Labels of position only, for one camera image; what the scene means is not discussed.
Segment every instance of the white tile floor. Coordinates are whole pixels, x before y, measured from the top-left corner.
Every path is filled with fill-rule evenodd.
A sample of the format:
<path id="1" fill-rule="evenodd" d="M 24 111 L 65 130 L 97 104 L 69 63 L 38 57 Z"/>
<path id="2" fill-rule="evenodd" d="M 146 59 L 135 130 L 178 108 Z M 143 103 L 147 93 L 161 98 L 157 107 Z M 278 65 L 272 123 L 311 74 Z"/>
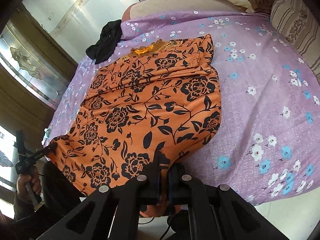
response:
<path id="1" fill-rule="evenodd" d="M 256 209 L 290 240 L 306 240 L 320 220 L 320 188 L 293 198 L 264 203 Z M 149 220 L 143 218 L 140 223 Z M 167 217 L 139 225 L 138 240 L 159 240 L 167 227 Z M 172 234 L 170 230 L 164 239 Z"/>

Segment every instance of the orange floral garment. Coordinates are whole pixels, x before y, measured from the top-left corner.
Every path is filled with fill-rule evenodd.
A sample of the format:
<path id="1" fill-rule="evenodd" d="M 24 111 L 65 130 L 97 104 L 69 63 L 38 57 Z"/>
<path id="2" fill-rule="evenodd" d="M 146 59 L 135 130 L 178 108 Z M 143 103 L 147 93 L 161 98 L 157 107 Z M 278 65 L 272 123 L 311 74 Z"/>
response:
<path id="1" fill-rule="evenodd" d="M 210 35 L 162 40 L 102 67 L 69 133 L 49 158 L 81 192 L 120 186 L 161 152 L 161 203 L 167 171 L 207 144 L 221 120 L 218 74 Z"/>

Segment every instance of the silver screw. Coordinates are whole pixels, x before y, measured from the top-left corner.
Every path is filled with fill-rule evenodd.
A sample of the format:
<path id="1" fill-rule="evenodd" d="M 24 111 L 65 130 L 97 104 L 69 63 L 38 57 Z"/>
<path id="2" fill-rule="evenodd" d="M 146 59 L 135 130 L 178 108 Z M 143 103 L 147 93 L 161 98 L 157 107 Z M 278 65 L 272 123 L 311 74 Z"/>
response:
<path id="1" fill-rule="evenodd" d="M 137 181 L 145 181 L 147 179 L 147 176 L 146 175 L 139 175 L 137 177 Z"/>
<path id="2" fill-rule="evenodd" d="M 220 185 L 220 189 L 222 191 L 228 191 L 230 189 L 230 187 L 227 184 L 221 184 Z"/>
<path id="3" fill-rule="evenodd" d="M 182 180 L 184 180 L 184 181 L 190 181 L 191 179 L 192 179 L 192 177 L 188 174 L 185 174 L 182 176 Z"/>
<path id="4" fill-rule="evenodd" d="M 107 192 L 109 190 L 109 187 L 107 186 L 107 185 L 103 185 L 103 186 L 101 186 L 100 188 L 99 188 L 99 191 L 101 192 L 101 193 L 105 193 L 105 192 Z"/>

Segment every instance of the purple bedsheet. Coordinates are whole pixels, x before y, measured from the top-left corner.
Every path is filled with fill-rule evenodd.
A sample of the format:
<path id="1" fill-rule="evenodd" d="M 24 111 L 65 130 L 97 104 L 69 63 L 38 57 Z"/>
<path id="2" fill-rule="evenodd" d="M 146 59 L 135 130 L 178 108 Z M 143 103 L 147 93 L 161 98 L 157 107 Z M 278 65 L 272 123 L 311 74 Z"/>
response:
<path id="1" fill-rule="evenodd" d="M 97 70 L 131 48 L 161 38 L 212 35 L 222 123 L 217 135 L 185 161 L 205 184 L 229 184 L 252 204 L 287 198 L 320 186 L 320 86 L 303 58 L 263 14 L 172 12 L 122 23 L 108 62 L 85 58 L 49 126 L 66 134 Z"/>

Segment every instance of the person's hand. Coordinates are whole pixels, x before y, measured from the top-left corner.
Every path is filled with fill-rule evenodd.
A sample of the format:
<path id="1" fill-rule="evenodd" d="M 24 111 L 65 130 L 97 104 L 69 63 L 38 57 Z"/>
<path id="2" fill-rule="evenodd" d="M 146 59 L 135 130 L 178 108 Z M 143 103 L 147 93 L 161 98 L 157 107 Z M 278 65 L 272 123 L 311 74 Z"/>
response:
<path id="1" fill-rule="evenodd" d="M 33 191 L 37 194 L 40 195 L 42 187 L 40 184 L 40 179 L 39 179 L 39 173 L 36 168 L 36 166 L 33 167 L 33 174 L 32 176 L 30 175 L 19 175 L 18 181 L 17 181 L 17 192 L 18 192 L 18 197 L 21 200 L 24 201 L 31 201 L 30 195 L 27 191 L 26 184 L 31 182 L 33 184 Z"/>

